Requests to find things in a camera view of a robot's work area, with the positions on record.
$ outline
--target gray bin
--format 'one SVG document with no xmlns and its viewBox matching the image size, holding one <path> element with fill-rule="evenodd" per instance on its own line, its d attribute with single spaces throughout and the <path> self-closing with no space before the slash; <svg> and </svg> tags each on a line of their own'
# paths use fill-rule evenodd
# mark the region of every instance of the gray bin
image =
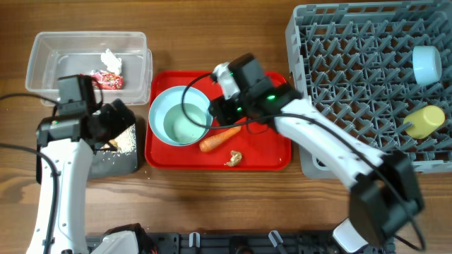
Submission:
<svg viewBox="0 0 452 254">
<path fill-rule="evenodd" d="M 295 86 L 364 143 L 402 150 L 416 171 L 452 171 L 451 20 L 452 4 L 442 0 L 297 6 L 285 31 Z M 421 45 L 437 47 L 443 65 L 441 80 L 426 87 L 412 72 L 412 50 Z M 403 119 L 428 104 L 447 120 L 412 139 Z M 306 176 L 334 177 L 303 147 L 300 157 Z"/>
</svg>

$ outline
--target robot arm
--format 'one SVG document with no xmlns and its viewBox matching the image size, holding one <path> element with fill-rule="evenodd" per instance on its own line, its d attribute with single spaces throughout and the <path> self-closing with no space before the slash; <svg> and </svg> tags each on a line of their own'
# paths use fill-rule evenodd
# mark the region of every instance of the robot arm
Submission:
<svg viewBox="0 0 452 254">
<path fill-rule="evenodd" d="M 345 251 L 353 253 L 367 243 L 382 246 L 412 219 L 408 213 L 414 216 L 423 210 L 424 202 L 411 161 L 402 152 L 385 155 L 365 145 L 329 121 L 289 85 L 273 87 L 251 54 L 220 64 L 212 78 L 220 84 L 224 96 L 211 101 L 209 111 L 221 126 L 233 124 L 244 116 L 268 124 L 319 158 L 350 191 L 350 218 L 333 232 Z M 377 181 L 383 180 L 380 176 L 397 193 L 388 186 L 378 186 Z"/>
<path fill-rule="evenodd" d="M 135 124 L 133 112 L 120 100 L 103 106 L 95 101 L 93 80 L 89 76 L 60 78 L 58 86 L 59 115 L 41 121 L 37 146 L 56 166 L 59 184 L 54 190 L 50 166 L 39 159 L 40 203 L 27 254 L 43 253 L 46 241 L 51 241 L 50 253 L 89 253 L 85 240 L 85 189 L 94 151 Z M 53 217 L 50 216 L 52 193 L 56 193 L 57 200 L 55 222 L 52 239 L 46 239 L 49 218 Z M 116 243 L 124 239 L 127 242 L 129 238 L 125 236 L 122 234 Z"/>
</svg>

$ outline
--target carrot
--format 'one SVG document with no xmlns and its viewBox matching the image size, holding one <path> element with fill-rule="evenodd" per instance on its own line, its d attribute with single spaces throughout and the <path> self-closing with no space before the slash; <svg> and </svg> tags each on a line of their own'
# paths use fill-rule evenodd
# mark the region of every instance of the carrot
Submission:
<svg viewBox="0 0 452 254">
<path fill-rule="evenodd" d="M 242 127 L 237 126 L 225 132 L 206 138 L 199 143 L 199 149 L 201 149 L 202 152 L 210 152 L 211 150 L 215 149 L 215 147 L 223 144 L 226 140 L 237 134 L 240 129 L 242 129 Z"/>
</svg>

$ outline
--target clear plastic container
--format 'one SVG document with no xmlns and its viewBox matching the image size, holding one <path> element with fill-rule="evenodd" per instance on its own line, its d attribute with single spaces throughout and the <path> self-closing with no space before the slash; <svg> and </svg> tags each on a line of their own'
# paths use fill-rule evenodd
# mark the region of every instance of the clear plastic container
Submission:
<svg viewBox="0 0 452 254">
<path fill-rule="evenodd" d="M 142 32 L 41 32 L 33 44 L 25 87 L 30 92 L 57 99 L 58 78 L 107 70 L 100 60 L 100 54 L 106 49 L 122 59 L 124 86 L 120 90 L 103 90 L 104 101 L 119 98 L 128 105 L 147 104 L 153 65 Z"/>
</svg>

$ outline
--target wooden table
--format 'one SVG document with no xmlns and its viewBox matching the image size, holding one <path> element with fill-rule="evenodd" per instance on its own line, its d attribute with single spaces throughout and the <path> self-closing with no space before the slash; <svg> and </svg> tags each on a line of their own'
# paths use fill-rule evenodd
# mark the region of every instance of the wooden table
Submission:
<svg viewBox="0 0 452 254">
<path fill-rule="evenodd" d="M 41 31 L 142 31 L 153 53 L 155 73 L 212 70 L 219 63 L 253 52 L 266 70 L 288 77 L 285 27 L 296 5 L 316 3 L 27 2 L 6 0 L 0 4 L 0 95 L 25 92 L 30 50 Z M 132 108 L 147 118 L 148 106 Z M 0 142 L 34 147 L 35 129 L 49 114 L 50 109 L 35 99 L 0 102 Z M 24 253 L 35 225 L 40 192 L 35 183 L 35 157 L 1 150 L 0 183 L 0 253 Z M 418 221 L 427 237 L 428 252 L 450 253 L 452 174 L 421 175 L 420 184 L 427 208 Z M 290 165 L 278 172 L 168 171 L 145 165 L 132 175 L 91 181 L 86 191 L 85 224 L 87 234 L 135 222 L 149 232 L 332 229 L 347 216 L 347 201 L 347 191 L 338 181 L 311 180 L 301 173 L 294 146 Z M 416 240 L 411 229 L 404 229 L 402 235 Z M 398 244 L 398 252 L 412 251 Z"/>
</svg>

